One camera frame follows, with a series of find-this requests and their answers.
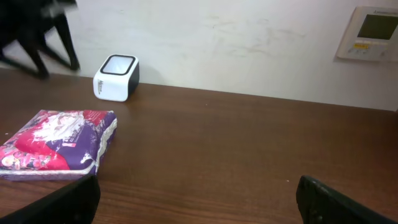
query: digital display screen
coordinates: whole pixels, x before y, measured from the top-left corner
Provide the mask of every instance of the digital display screen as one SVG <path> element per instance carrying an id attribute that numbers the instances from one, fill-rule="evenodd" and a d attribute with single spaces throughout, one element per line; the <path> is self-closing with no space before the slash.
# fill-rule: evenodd
<path id="1" fill-rule="evenodd" d="M 389 40 L 397 25 L 396 16 L 367 15 L 358 37 Z"/>

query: black chair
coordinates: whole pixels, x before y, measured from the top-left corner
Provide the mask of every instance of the black chair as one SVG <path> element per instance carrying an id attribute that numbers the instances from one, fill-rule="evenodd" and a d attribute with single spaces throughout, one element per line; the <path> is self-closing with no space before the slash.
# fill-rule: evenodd
<path id="1" fill-rule="evenodd" d="M 57 2 L 75 4 L 75 2 L 71 0 L 57 0 Z M 76 71 L 80 69 L 65 14 L 61 13 L 55 17 L 45 17 L 43 15 L 44 10 L 49 8 L 52 4 L 54 4 L 54 1 L 51 0 L 0 1 L 0 61 L 19 68 L 39 79 L 46 79 L 49 77 L 49 72 L 40 58 L 39 51 L 45 53 L 70 70 Z M 53 27 L 58 31 L 70 62 L 61 58 L 61 56 L 46 43 L 45 33 Z M 15 40 L 20 43 L 21 47 L 35 63 L 37 70 L 29 68 L 4 55 L 3 48 Z"/>

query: chair leg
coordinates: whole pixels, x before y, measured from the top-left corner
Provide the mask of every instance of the chair leg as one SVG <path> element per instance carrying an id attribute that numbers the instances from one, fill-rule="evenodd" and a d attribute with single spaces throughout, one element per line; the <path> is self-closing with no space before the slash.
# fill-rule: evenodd
<path id="1" fill-rule="evenodd" d="M 67 17 L 64 14 L 59 15 L 53 19 L 53 22 L 61 38 L 63 46 L 68 53 L 70 59 L 70 68 L 72 70 L 79 70 L 80 64 L 79 60 L 77 59 L 75 49 L 73 48 Z"/>
<path id="2" fill-rule="evenodd" d="M 72 68 L 71 68 L 71 65 L 70 65 L 64 58 L 61 58 L 61 56 L 59 56 L 58 53 L 56 53 L 53 49 L 51 49 L 51 48 L 47 45 L 47 43 L 46 43 L 46 41 L 45 41 L 45 36 L 44 36 L 42 33 L 38 32 L 36 36 L 37 36 L 37 37 L 36 37 L 36 38 L 37 38 L 37 41 L 38 41 L 38 43 L 39 43 L 39 50 L 40 50 L 41 52 L 45 53 L 45 54 L 48 55 L 50 58 L 56 60 L 56 61 L 59 62 L 61 65 L 65 66 L 65 67 L 67 67 L 67 68 L 69 68 L 69 69 L 72 69 Z"/>
<path id="3" fill-rule="evenodd" d="M 37 51 L 35 45 L 32 44 L 32 41 L 32 39 L 18 39 L 21 47 L 26 51 L 37 67 L 38 72 L 36 73 L 36 77 L 40 79 L 46 79 L 50 76 L 49 71 L 45 67 L 42 59 L 40 58 L 39 52 Z"/>
<path id="4" fill-rule="evenodd" d="M 49 77 L 48 72 L 47 72 L 47 76 L 45 74 L 37 73 L 37 71 L 35 71 L 34 69 L 31 69 L 28 66 L 23 65 L 13 59 L 9 59 L 9 58 L 5 57 L 3 52 L 0 52 L 0 61 L 4 62 L 5 64 L 10 65 L 12 67 L 18 68 L 18 69 L 22 70 L 23 72 L 26 72 L 27 74 L 32 75 L 33 77 L 41 79 L 41 80 L 44 80 Z"/>

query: pink plastic package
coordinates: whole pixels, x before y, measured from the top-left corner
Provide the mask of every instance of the pink plastic package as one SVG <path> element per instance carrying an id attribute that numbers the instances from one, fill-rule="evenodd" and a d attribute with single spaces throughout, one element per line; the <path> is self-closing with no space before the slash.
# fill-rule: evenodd
<path id="1" fill-rule="evenodd" d="M 117 124 L 113 111 L 42 110 L 0 146 L 0 176 L 75 180 L 96 174 Z"/>

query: wooden table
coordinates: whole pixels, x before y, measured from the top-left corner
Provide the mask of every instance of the wooden table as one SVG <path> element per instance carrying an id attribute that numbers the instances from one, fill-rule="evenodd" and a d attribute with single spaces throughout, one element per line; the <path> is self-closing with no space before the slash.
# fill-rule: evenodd
<path id="1" fill-rule="evenodd" d="M 8 70 L 0 95 L 2 142 L 40 109 L 115 111 L 94 223 L 302 223 L 304 174 L 398 220 L 393 112 L 148 84 L 117 103 L 90 78 Z M 0 180 L 0 216 L 67 183 Z"/>

